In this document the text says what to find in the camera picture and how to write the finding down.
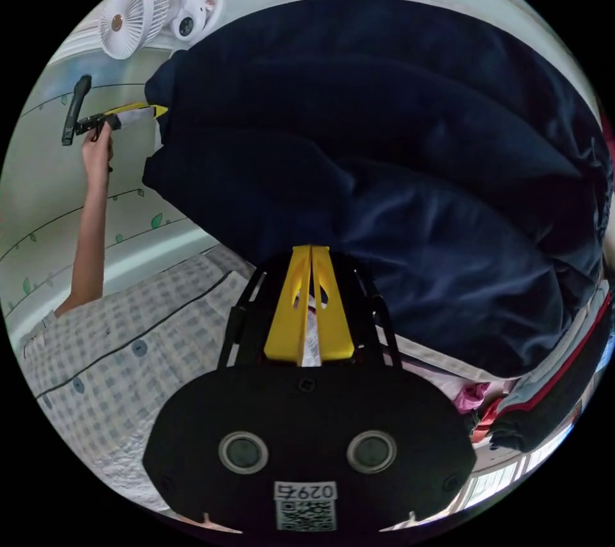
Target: fisheye view circle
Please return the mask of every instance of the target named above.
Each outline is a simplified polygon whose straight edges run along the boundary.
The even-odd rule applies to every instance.
[[[541,472],[615,344],[615,134],[549,23],[88,8],[8,146],[0,304],[101,488],[301,544],[453,526]]]

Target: navy blue blanket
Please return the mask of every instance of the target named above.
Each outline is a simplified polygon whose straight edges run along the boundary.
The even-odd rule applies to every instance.
[[[160,67],[143,183],[252,263],[313,243],[369,259],[397,333],[501,377],[593,292],[612,190],[574,88],[479,20],[309,0]]]

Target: yellow bracket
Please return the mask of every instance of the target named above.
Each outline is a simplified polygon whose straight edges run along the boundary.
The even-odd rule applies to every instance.
[[[103,112],[103,115],[110,116],[114,113],[121,113],[123,111],[132,111],[132,110],[144,110],[147,108],[154,108],[154,118],[158,118],[162,116],[162,114],[168,111],[168,107],[163,107],[162,105],[150,105],[149,103],[129,103],[128,105],[122,105],[121,107],[114,107],[112,110],[107,110]]]
[[[352,357],[354,344],[350,337],[329,248],[298,246],[293,249],[265,343],[265,355],[268,359],[287,361],[297,366],[302,364],[308,326],[309,283],[312,275],[320,360],[324,363]],[[322,303],[321,288],[327,294],[326,306]],[[297,294],[299,301],[295,305]]]

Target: pink cloth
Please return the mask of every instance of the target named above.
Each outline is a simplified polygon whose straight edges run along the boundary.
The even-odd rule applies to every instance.
[[[453,400],[455,408],[457,408],[461,414],[479,408],[485,401],[485,394],[490,386],[491,383],[488,382],[477,382],[465,385]]]

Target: green leaf pattern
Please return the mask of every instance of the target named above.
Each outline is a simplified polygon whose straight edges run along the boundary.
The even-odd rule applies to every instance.
[[[62,104],[66,105],[66,96],[62,97]],[[142,188],[139,188],[137,192],[138,192],[140,197],[143,197],[145,195],[145,192],[143,191]],[[117,195],[114,195],[112,197],[112,199],[114,201],[117,201]],[[152,222],[151,222],[152,229],[157,229],[162,224],[162,221],[163,221],[162,213],[157,214],[156,216],[154,216],[154,218],[152,218]],[[170,219],[167,219],[165,224],[168,225],[168,224],[171,224],[171,222],[172,221]],[[34,233],[31,233],[28,237],[30,238],[31,241],[33,241],[35,243],[38,241],[37,237],[36,237],[36,235]],[[116,243],[120,243],[122,241],[124,241],[124,236],[121,235],[120,233],[118,233],[115,236],[115,242]],[[19,244],[15,245],[15,250],[17,250],[17,249],[19,249]],[[52,273],[50,273],[47,276],[47,279],[44,281],[44,283],[47,284],[47,286],[53,287],[53,280],[52,280],[53,277],[54,277],[54,275]],[[25,278],[24,279],[24,282],[23,282],[22,286],[23,286],[23,290],[24,290],[24,293],[26,294],[26,296],[29,295],[33,290],[36,290],[39,287],[38,284],[35,284],[34,287],[32,287],[32,284],[30,283],[30,279],[29,278]],[[14,310],[15,309],[15,306],[14,306],[14,304],[12,302],[8,303],[8,307],[9,307],[9,310]]]

